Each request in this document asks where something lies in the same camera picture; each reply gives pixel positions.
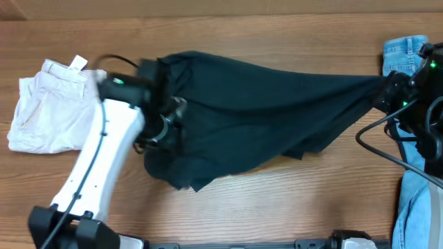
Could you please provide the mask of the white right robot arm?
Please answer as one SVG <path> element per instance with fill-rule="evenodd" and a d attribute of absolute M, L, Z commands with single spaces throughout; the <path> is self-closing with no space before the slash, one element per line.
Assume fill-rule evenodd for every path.
<path fill-rule="evenodd" d="M 442 44 L 424 36 L 387 41 L 383 75 L 388 84 L 378 100 L 386 116 L 356 134 L 368 151 L 404 169 L 391 248 L 442 247 Z M 396 158 L 361 136 L 383 125 L 401 150 Z"/>

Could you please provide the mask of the black t-shirt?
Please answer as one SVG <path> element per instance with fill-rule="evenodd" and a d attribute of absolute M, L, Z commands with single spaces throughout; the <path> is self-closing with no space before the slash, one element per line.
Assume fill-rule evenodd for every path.
<path fill-rule="evenodd" d="M 194 190 L 276 156 L 324 150 L 371 110 L 384 81 L 278 71 L 196 51 L 145 59 L 137 74 L 187 102 L 180 132 L 145 152 L 145 168 Z"/>

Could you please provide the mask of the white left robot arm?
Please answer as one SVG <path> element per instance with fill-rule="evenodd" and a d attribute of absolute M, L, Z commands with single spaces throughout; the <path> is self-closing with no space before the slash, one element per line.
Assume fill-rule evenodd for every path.
<path fill-rule="evenodd" d="M 111 73 L 98 83 L 98 103 L 73 170 L 49 207 L 35 206 L 28 229 L 36 248 L 149 248 L 107 224 L 110 201 L 129 150 L 156 144 L 187 102 L 162 84 Z"/>

